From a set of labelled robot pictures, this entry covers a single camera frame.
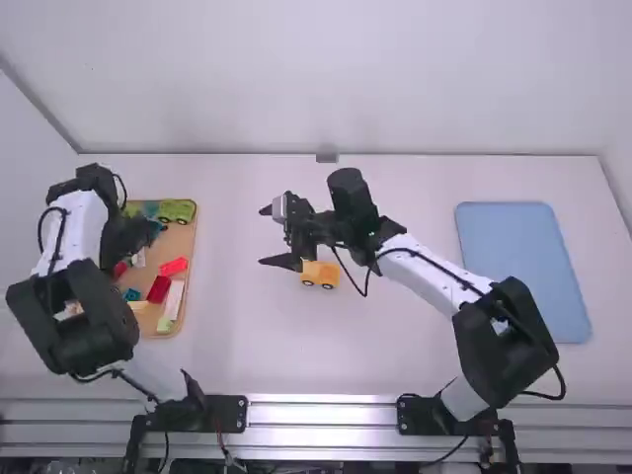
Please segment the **metal frame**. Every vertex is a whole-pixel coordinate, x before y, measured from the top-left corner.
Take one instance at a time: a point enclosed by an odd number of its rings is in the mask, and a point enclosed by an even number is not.
[[[228,434],[245,459],[424,461],[445,454],[458,437],[401,436],[395,396],[248,395],[248,428]],[[516,427],[523,462],[632,463],[632,404],[527,402],[500,411]],[[0,399],[0,456],[120,457],[133,399]],[[172,457],[222,457],[214,434],[170,434]],[[477,461],[477,439],[451,460]],[[164,454],[164,435],[149,434],[142,455]]]

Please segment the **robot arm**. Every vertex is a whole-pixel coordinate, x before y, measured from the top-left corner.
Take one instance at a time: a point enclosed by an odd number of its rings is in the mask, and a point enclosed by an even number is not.
[[[462,374],[428,404],[428,432],[455,433],[459,424],[510,400],[554,367],[557,349],[528,288],[517,278],[493,282],[435,255],[407,229],[379,216],[359,170],[327,180],[334,210],[317,213],[286,192],[260,210],[283,225],[291,252],[260,260],[301,272],[317,246],[343,247],[353,260],[410,288],[450,318]]]
[[[151,348],[139,343],[136,318],[112,281],[114,266],[153,238],[152,224],[124,216],[118,200],[115,175],[97,164],[52,186],[39,220],[41,234],[50,215],[41,256],[28,279],[8,288],[7,303],[52,372],[81,382],[111,374],[148,398],[180,399],[182,375],[152,373]],[[67,311],[70,302],[78,314]]]

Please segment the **cable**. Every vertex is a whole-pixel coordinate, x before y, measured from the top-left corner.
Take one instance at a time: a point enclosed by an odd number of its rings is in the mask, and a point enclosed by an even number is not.
[[[162,458],[162,462],[158,464],[158,474],[160,474],[169,460],[169,432],[165,430],[165,456]]]
[[[62,215],[62,220],[63,220],[63,216],[68,214],[68,211],[66,209],[64,209],[63,207],[58,207],[56,205],[49,207],[47,210],[45,210],[41,214],[38,221],[38,246],[39,246],[39,252],[41,254],[43,254],[43,242],[41,240],[41,228],[43,227],[43,220],[46,219],[46,216],[49,215],[53,211],[59,212]]]
[[[422,462],[420,464],[420,469],[424,469],[425,467],[431,467],[434,466],[435,464],[439,464],[440,462],[443,462],[445,459],[447,459],[448,457],[450,457],[452,454],[454,454],[456,451],[458,451],[463,444],[465,444],[465,441],[467,441],[469,439],[470,435],[467,434],[463,437],[463,439],[461,441],[458,442],[458,444],[451,449],[450,451],[448,451],[446,454],[444,454],[442,457],[435,459],[434,461],[430,461],[430,462]]]
[[[443,265],[441,265],[441,264],[435,262],[434,260],[426,257],[425,255],[423,255],[423,254],[421,254],[421,253],[419,253],[419,252],[417,252],[415,250],[406,248],[406,247],[397,247],[397,248],[393,248],[393,249],[388,249],[385,252],[382,252],[381,254],[379,254],[375,258],[375,260],[373,260],[368,266],[368,270],[366,271],[366,278],[364,279],[364,291],[362,291],[359,288],[359,286],[357,286],[357,283],[352,278],[352,276],[349,273],[349,270],[347,270],[347,267],[345,266],[345,264],[343,264],[343,261],[341,260],[340,256],[338,255],[338,252],[336,251],[336,247],[342,248],[342,246],[339,246],[339,245],[331,247],[331,250],[332,250],[334,256],[338,260],[338,263],[340,264],[340,266],[343,268],[343,271],[345,272],[345,274],[347,275],[347,277],[351,281],[351,283],[354,286],[355,290],[361,296],[363,296],[364,298],[366,298],[368,296],[368,278],[370,277],[370,274],[371,274],[373,268],[377,265],[377,262],[379,261],[379,259],[381,259],[385,255],[392,254],[394,252],[407,252],[412,257],[420,258],[423,261],[425,261],[428,264],[430,264],[433,267],[435,267],[436,269],[440,270],[444,274],[448,275],[449,277],[451,277],[452,279],[454,279],[458,283],[460,283],[463,286],[464,289],[469,289],[469,290],[473,291],[479,297],[482,297],[482,296],[485,295],[485,293],[483,291],[481,291],[480,289],[478,289],[476,286],[474,286],[474,284],[472,284],[471,281],[468,281],[467,279],[464,279],[464,278],[460,277],[459,275],[456,275],[454,272],[451,272],[450,270],[448,270]],[[493,301],[492,303],[494,304],[495,308],[498,309],[503,314],[503,316],[510,322],[510,324],[513,327],[515,327],[523,335],[525,335],[528,339],[530,339],[535,345],[540,346],[543,350],[545,350],[549,354],[549,351],[546,348],[546,346],[544,346],[544,344],[538,338],[536,338],[528,329],[526,329],[524,327],[524,325],[517,318],[515,318],[515,316],[507,308],[505,308],[502,304],[499,304],[496,301]],[[562,371],[558,367],[557,363],[554,364],[552,368],[553,368],[553,371],[555,372],[555,375],[557,376],[558,382],[560,383],[560,393],[559,393],[559,395],[550,395],[550,394],[547,394],[547,393],[533,392],[533,391],[530,391],[530,390],[524,390],[524,391],[520,392],[519,395],[526,395],[526,396],[531,396],[531,397],[543,398],[545,400],[552,400],[552,401],[564,400],[564,398],[566,397],[566,390],[567,390],[566,381],[564,380],[564,376],[562,375]]]
[[[557,366],[557,363],[553,365],[553,371],[555,372],[555,375],[557,375],[557,379],[560,382],[559,395],[549,395],[548,393],[532,392],[530,390],[523,390],[519,394],[526,395],[529,397],[543,398],[545,400],[552,400],[554,402],[559,402],[560,400],[564,400],[564,397],[566,397],[566,381],[564,380],[564,375],[562,375],[560,367]]]
[[[51,287],[50,276],[52,275],[52,271],[55,268],[55,264],[61,258],[60,257],[61,239],[66,229],[66,219],[68,217],[68,214],[70,213],[68,212],[68,210],[64,209],[63,207],[58,207],[56,205],[53,205],[41,214],[38,220],[38,245],[39,245],[39,252],[41,254],[43,254],[43,243],[41,240],[41,229],[43,227],[43,220],[46,219],[46,216],[49,215],[53,211],[59,212],[61,214],[61,222],[59,223],[59,231],[57,232],[57,238],[55,239],[55,247],[52,251],[52,255],[50,256],[50,263],[48,264],[48,270],[46,271],[46,305],[47,305],[48,312],[50,314],[53,314],[52,291],[50,289]]]
[[[143,387],[138,382],[136,382],[133,378],[129,377],[122,370],[119,370],[117,368],[109,368],[108,370],[104,370],[103,372],[93,375],[92,377],[81,377],[77,375],[76,373],[69,373],[69,375],[70,375],[70,378],[72,378],[75,382],[78,382],[78,383],[90,383],[90,382],[94,382],[95,380],[99,380],[100,378],[103,378],[106,375],[111,375],[112,378],[120,378],[127,385],[138,390],[145,397],[147,397],[147,400],[149,400],[150,402],[160,403],[160,399],[155,393],[151,392],[150,390],[147,390],[145,387]]]
[[[118,179],[120,183],[120,187],[122,188],[122,204],[120,205],[120,210],[124,210],[127,206],[127,188],[125,187],[125,183],[122,181],[122,178],[117,173],[112,173],[113,178]]]

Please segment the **wooden tray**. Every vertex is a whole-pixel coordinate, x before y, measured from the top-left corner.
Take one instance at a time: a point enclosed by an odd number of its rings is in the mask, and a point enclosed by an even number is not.
[[[148,201],[131,200],[129,204],[140,204],[141,207],[143,207],[146,202]],[[160,202],[160,200],[153,200],[151,202],[156,203]],[[181,225],[176,222],[167,224],[169,228],[160,233],[151,247],[145,248],[145,267],[130,268],[117,281],[117,287],[121,292],[125,292],[128,288],[134,288],[140,291],[140,299],[144,300],[147,297],[147,293],[154,279],[160,275],[161,265],[171,262],[178,257],[185,257],[189,261],[189,266],[185,271],[172,277],[172,280],[184,280],[185,287],[178,311],[178,319],[174,321],[171,331],[161,334],[156,332],[158,320],[162,317],[165,309],[166,297],[162,304],[149,303],[143,310],[134,313],[138,320],[141,337],[145,339],[173,338],[180,332],[185,324],[185,315],[187,314],[187,291],[189,290],[189,274],[193,264],[197,222],[198,207],[196,206],[196,214],[189,224]]]

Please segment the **building block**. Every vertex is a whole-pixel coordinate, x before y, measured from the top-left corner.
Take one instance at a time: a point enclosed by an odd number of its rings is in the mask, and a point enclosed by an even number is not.
[[[178,319],[178,312],[180,311],[180,303],[182,302],[183,293],[185,290],[185,282],[181,279],[174,279],[169,288],[169,294],[167,294],[167,303],[165,303],[164,318],[168,318],[171,321]]]
[[[160,318],[156,325],[156,332],[158,334],[167,334],[171,331],[171,327],[174,325],[173,321],[169,318]]]
[[[115,278],[115,281],[116,281],[117,279],[119,279],[119,278],[120,278],[120,276],[121,276],[122,274],[124,274],[125,272],[127,272],[127,269],[128,269],[127,263],[125,263],[125,262],[123,262],[123,261],[118,262],[118,263],[115,265],[115,271],[114,271],[114,278]]]
[[[183,272],[189,266],[189,261],[184,257],[179,257],[176,260],[167,262],[160,266],[160,275],[163,277],[171,277],[179,272]]]
[[[151,285],[149,293],[147,293],[147,301],[154,304],[162,304],[170,286],[171,279],[168,276],[157,276]]]
[[[122,297],[125,298],[125,301],[139,301],[140,291],[134,288],[128,288],[127,291],[122,294]]]

